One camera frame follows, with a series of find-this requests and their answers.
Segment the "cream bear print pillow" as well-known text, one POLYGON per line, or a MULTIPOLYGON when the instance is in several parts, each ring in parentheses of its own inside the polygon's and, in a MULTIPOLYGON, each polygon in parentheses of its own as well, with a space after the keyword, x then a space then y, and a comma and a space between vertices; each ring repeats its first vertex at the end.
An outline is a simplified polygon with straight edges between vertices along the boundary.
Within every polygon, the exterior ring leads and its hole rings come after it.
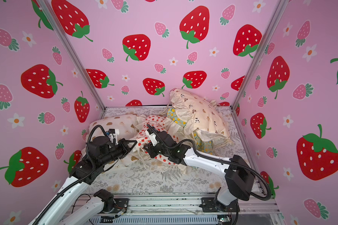
MULTIPOLYGON (((105 131, 109 129, 118 129, 117 138, 125 140, 135 140, 139 133, 139 124, 146 120, 146 116, 137 114, 124 114, 115 117, 106 117, 102 120, 95 121, 89 125, 89 132, 96 125, 101 125, 105 131)), ((141 159, 138 154, 139 147, 136 145, 133 150, 123 159, 120 159, 111 171, 120 171, 129 168, 131 164, 141 159)))

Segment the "red strawberry print pillow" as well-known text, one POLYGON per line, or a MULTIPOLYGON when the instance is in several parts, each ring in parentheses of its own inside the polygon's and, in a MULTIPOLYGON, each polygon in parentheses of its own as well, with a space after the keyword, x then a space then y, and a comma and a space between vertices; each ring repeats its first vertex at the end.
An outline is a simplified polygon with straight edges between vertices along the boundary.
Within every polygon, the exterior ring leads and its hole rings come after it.
POLYGON ((174 123, 159 115, 149 115, 135 126, 138 133, 132 138, 137 144, 132 152, 142 160, 154 158, 165 165, 187 171, 184 161, 188 150, 195 142, 171 130, 174 123))

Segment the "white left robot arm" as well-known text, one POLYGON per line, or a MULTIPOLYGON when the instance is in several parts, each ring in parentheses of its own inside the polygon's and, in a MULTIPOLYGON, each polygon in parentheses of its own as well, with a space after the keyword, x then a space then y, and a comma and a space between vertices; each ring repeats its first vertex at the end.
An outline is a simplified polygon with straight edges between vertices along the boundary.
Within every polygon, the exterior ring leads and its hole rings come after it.
POLYGON ((57 225, 74 201, 105 171, 106 164, 126 157, 137 141, 97 137, 86 145, 85 156, 69 174, 63 186, 31 225, 57 225))

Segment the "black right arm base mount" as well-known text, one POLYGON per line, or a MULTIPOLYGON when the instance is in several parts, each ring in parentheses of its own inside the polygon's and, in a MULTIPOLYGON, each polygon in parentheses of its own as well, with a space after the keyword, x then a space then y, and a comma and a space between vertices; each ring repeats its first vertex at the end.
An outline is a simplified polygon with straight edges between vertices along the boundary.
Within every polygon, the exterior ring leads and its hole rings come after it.
POLYGON ((228 206, 225 206, 214 197, 201 198, 201 204, 199 207, 202 208, 203 212, 240 212, 236 201, 233 201, 228 206))

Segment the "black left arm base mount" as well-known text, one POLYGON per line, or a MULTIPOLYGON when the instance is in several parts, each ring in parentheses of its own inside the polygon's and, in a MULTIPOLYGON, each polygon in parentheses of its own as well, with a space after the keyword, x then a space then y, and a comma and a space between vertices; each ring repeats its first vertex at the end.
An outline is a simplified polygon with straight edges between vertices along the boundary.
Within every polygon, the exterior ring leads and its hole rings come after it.
POLYGON ((128 198, 114 198, 114 194, 101 189, 94 194, 94 197, 100 199, 100 203, 103 205, 100 213, 126 213, 129 205, 128 198))

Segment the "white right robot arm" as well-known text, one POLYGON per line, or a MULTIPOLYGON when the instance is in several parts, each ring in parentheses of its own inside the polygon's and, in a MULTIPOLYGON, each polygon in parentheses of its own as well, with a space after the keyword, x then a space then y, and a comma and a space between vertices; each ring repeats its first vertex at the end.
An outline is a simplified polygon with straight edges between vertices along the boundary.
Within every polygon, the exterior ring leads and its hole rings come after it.
POLYGON ((255 171, 242 157, 222 158, 199 152, 193 140, 184 139, 177 143, 167 132, 160 132, 150 125, 147 125, 146 134, 150 143, 143 148, 151 158, 166 157, 170 163, 198 167, 225 179, 227 187, 220 188, 216 195, 222 205, 228 206, 237 199, 250 199, 255 171))

